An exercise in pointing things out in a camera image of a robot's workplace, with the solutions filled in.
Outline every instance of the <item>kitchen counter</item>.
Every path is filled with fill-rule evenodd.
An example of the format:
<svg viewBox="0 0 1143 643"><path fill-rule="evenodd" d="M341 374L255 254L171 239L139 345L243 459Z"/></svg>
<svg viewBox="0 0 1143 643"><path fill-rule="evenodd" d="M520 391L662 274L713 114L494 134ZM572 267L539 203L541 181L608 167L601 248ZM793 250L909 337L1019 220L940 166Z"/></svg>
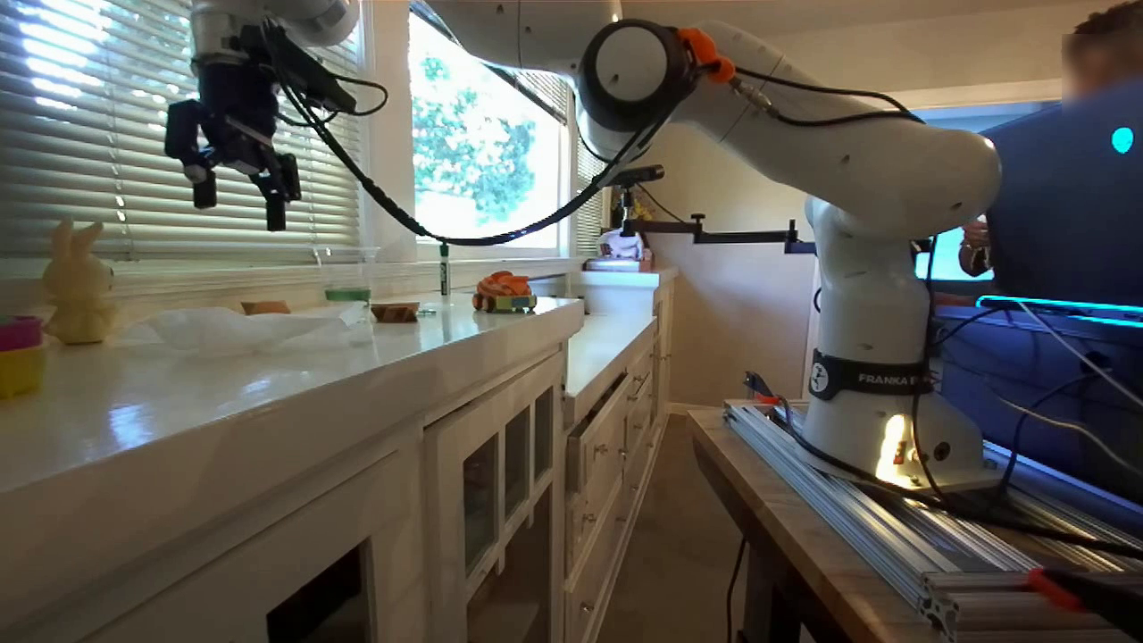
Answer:
<svg viewBox="0 0 1143 643"><path fill-rule="evenodd" d="M318 468L349 472L418 440L450 400L578 326L578 299L539 299L537 313L452 309L375 326L358 345L283 344L226 362L156 338L52 349L43 391L0 404L0 634L89 600L113 572L166 560L171 541L246 520L255 500Z"/></svg>
<svg viewBox="0 0 1143 643"><path fill-rule="evenodd" d="M625 368L630 354L653 334L651 313L586 313L566 338L566 419L578 425Z"/></svg>

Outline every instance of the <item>computer monitor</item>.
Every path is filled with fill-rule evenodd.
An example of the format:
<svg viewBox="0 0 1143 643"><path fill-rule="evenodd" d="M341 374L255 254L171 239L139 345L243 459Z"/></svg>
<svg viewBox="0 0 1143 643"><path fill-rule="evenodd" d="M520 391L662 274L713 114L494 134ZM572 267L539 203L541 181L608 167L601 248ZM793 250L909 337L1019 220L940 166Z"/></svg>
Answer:
<svg viewBox="0 0 1143 643"><path fill-rule="evenodd" d="M1143 81L982 135L1002 161L988 209L995 289L1143 305Z"/></svg>

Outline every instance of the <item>white wall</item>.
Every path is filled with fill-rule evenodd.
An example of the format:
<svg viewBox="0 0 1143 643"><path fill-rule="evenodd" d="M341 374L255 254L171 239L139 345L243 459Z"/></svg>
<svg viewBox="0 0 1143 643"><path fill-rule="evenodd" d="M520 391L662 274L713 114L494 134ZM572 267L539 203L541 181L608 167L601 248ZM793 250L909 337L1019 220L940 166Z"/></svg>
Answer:
<svg viewBox="0 0 1143 643"><path fill-rule="evenodd" d="M1065 95L1061 38L1105 5L1047 0L1026 10L982 10L781 32L768 42L830 86L867 86L909 107L968 107ZM781 229L805 220L805 198L768 181L694 124L671 124L646 161L668 167L653 198L678 214L702 211L706 229ZM744 395L753 368L784 395L799 395L814 262L776 248L694 248L653 235L662 267L678 267L675 386L678 404Z"/></svg>

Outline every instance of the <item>white cabinet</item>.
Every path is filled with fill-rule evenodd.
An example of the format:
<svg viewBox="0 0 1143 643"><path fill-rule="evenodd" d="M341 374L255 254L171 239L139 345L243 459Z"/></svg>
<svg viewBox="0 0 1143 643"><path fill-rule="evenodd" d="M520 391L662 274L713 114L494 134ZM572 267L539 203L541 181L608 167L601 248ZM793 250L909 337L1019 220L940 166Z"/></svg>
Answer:
<svg viewBox="0 0 1143 643"><path fill-rule="evenodd" d="M426 430L430 638L550 638L564 354Z"/></svg>
<svg viewBox="0 0 1143 643"><path fill-rule="evenodd" d="M564 448L564 638L595 638L657 448L657 326L608 368L609 386Z"/></svg>
<svg viewBox="0 0 1143 643"><path fill-rule="evenodd" d="M405 448L91 634L97 643L420 638L418 453Z"/></svg>

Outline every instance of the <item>white robotic arm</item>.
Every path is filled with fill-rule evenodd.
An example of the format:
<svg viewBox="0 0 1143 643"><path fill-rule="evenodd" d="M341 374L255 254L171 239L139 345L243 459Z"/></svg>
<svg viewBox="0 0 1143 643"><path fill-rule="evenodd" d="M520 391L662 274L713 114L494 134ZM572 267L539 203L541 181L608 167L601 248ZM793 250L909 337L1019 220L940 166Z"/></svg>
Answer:
<svg viewBox="0 0 1143 643"><path fill-rule="evenodd" d="M927 299L909 274L909 244L988 209L999 161L984 138L926 129L905 107L884 112L852 93L818 91L763 42L724 25L675 28L622 18L618 0L409 5L490 66L566 74L582 135L601 157L625 166L657 124L687 119L759 176L830 201L832 209L811 218L822 329L797 435L818 460L894 481L972 487L982 474L975 425L927 391ZM213 161L238 166L264 191L270 220L296 198L289 157L268 147L275 81L332 107L341 100L324 95L321 73L275 38L268 28L275 20L302 42L328 48L353 28L358 5L196 0L203 95L193 119L209 147L184 147L184 135L183 142L175 135L175 157L196 187Z"/></svg>
<svg viewBox="0 0 1143 643"><path fill-rule="evenodd" d="M552 37L528 20L546 0L516 0L509 10L430 5L472 55L572 74L582 134L601 153L625 150L671 114L706 129L759 176L830 201L811 218L822 320L797 425L805 448L814 466L900 487L993 480L977 430L927 386L927 297L909 267L915 239L988 209L999 161L984 138L830 93L724 25L625 20L615 5L582 0L556 5L564 32Z"/></svg>

